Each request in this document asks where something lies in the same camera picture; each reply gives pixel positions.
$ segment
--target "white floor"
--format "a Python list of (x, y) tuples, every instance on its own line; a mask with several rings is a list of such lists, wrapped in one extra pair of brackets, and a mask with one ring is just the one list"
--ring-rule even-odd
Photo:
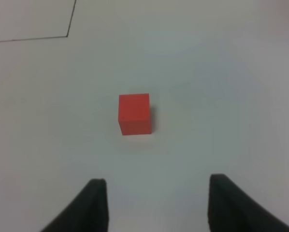
[[(289, 225), (289, 0), (78, 0), (69, 38), (0, 43), (0, 232), (40, 231), (91, 178), (110, 232), (207, 232), (225, 173)], [(150, 136), (118, 95), (148, 92)]]
[(75, 0), (0, 0), (0, 41), (66, 36)]

